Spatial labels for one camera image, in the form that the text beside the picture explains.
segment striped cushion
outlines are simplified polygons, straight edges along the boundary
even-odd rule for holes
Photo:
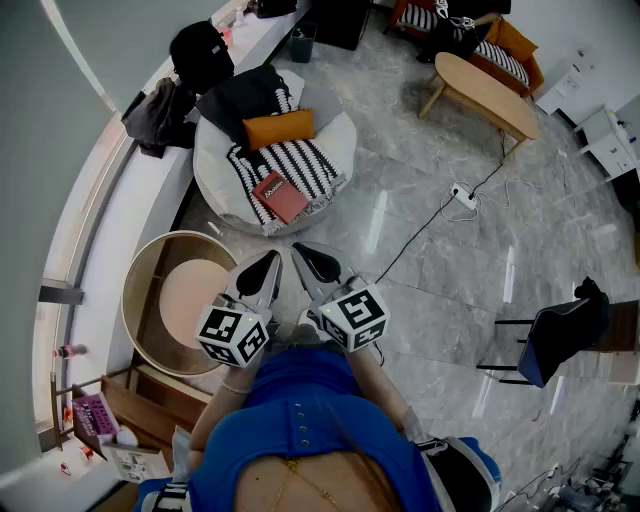
[[[431,32],[438,25],[438,15],[435,12],[428,11],[423,7],[413,4],[407,4],[407,8],[402,16],[396,22],[396,26],[400,28],[413,28],[421,32]],[[462,41],[463,30],[457,28],[455,38]]]
[[[480,46],[476,48],[476,55],[480,55],[487,59],[489,62],[494,63],[503,71],[509,73],[513,78],[518,80],[525,87],[529,87],[529,75],[527,71],[522,67],[516,59],[507,55],[507,53],[500,47],[482,41]]]

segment white cable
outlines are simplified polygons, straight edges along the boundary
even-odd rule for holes
[[[499,202],[498,202],[498,201],[496,201],[495,199],[491,199],[491,198],[486,194],[486,192],[476,192],[476,196],[483,195],[484,197],[486,197],[486,198],[487,198],[489,201],[491,201],[492,203],[494,203],[494,204],[498,205],[500,208],[504,208],[505,210],[507,210],[507,209],[509,209],[509,208],[511,207],[511,198],[509,197],[509,187],[508,187],[508,184],[509,184],[509,183],[515,183],[515,182],[523,183],[523,184],[525,184],[525,185],[529,185],[530,187],[534,187],[534,188],[540,188],[540,189],[543,189],[543,188],[544,188],[544,185],[536,185],[536,184],[534,184],[534,183],[529,183],[528,181],[522,181],[522,180],[517,180],[517,179],[513,179],[513,180],[504,180],[504,190],[505,190],[505,191],[506,191],[506,193],[507,193],[507,204],[506,204],[506,206],[505,206],[505,205],[503,205],[503,204],[501,204],[501,203],[499,203]]]
[[[519,179],[509,179],[509,180],[504,180],[504,190],[507,193],[507,204],[501,204],[500,202],[496,201],[495,199],[492,199],[491,197],[489,197],[486,192],[476,192],[475,196],[477,197],[477,202],[478,205],[476,206],[476,214],[473,217],[469,217],[469,218],[465,218],[465,219],[451,219],[449,217],[447,217],[444,213],[444,209],[442,209],[440,211],[440,213],[442,213],[442,216],[447,219],[449,222],[464,222],[464,221],[468,221],[468,220],[475,220],[478,215],[480,214],[480,207],[482,206],[482,201],[480,200],[480,196],[484,196],[487,198],[488,201],[491,201],[492,203],[494,203],[495,205],[499,206],[500,208],[504,208],[505,210],[508,210],[511,207],[511,197],[509,196],[509,187],[508,184],[509,183],[522,183],[524,185],[528,185],[530,187],[534,187],[534,188],[538,188],[538,189],[544,189],[551,181],[553,181],[556,176],[559,173],[556,173],[555,176],[553,176],[553,178],[551,178],[547,183],[545,183],[544,185],[536,185],[535,183],[529,183],[528,181],[523,181],[523,180],[519,180]],[[472,188],[471,185],[469,185],[466,181],[456,181],[454,183],[460,183],[463,185],[466,185],[469,188]],[[447,198],[447,196],[450,194],[449,190],[451,189],[451,187],[449,187],[447,189],[447,192],[445,192],[444,197],[442,198],[442,201],[440,201],[440,208],[443,207],[444,204],[444,200]]]

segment marble floor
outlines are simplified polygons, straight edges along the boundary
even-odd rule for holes
[[[322,222],[269,240],[222,228],[222,242],[239,260],[270,248],[283,253],[275,317],[285,327],[310,302],[291,264],[294,241],[337,247],[376,278],[439,208],[454,180],[475,186],[502,155],[498,130],[447,99],[417,118],[433,68],[415,61],[412,43],[383,36],[384,24],[373,12],[355,52],[315,44],[309,64],[292,63],[286,47],[273,60],[335,91],[358,130],[354,177]],[[612,302],[640,296],[632,219],[598,166],[576,155],[570,127],[533,108],[540,140],[525,144],[480,189],[486,196],[478,217],[451,222],[438,215],[379,283],[392,312],[380,342],[384,370],[424,429],[480,440],[501,467],[503,496],[555,462],[567,468],[581,457],[581,473],[600,464],[621,440],[638,392],[608,384],[610,360],[590,352],[564,364],[542,390],[499,384],[475,369],[480,361],[517,360],[515,339],[525,337],[526,328],[496,329],[496,319],[532,318],[542,307],[572,300],[586,276]],[[507,137],[506,149],[514,143]],[[513,180],[506,185],[508,209],[489,201],[507,203],[505,180]],[[468,216],[454,203],[445,213]],[[213,234],[207,225],[213,218],[196,192],[181,227]],[[509,269],[511,297],[504,286]],[[199,385],[212,390],[216,377]],[[526,501],[518,498],[505,510],[525,510]]]

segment blue dress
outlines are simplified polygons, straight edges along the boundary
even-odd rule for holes
[[[261,365],[244,408],[211,432],[204,460],[188,482],[192,509],[231,512],[241,470],[259,457],[356,448],[382,468],[404,510],[440,511],[420,452],[360,396],[346,360],[319,350],[283,352]],[[142,483],[135,510],[167,481]]]

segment white shoe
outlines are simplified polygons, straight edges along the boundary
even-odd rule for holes
[[[300,318],[298,318],[298,325],[310,325],[313,327],[318,334],[318,338],[321,341],[331,341],[333,338],[330,334],[320,329],[318,326],[318,317],[315,313],[312,313],[310,309],[305,309],[302,313],[300,313]]]

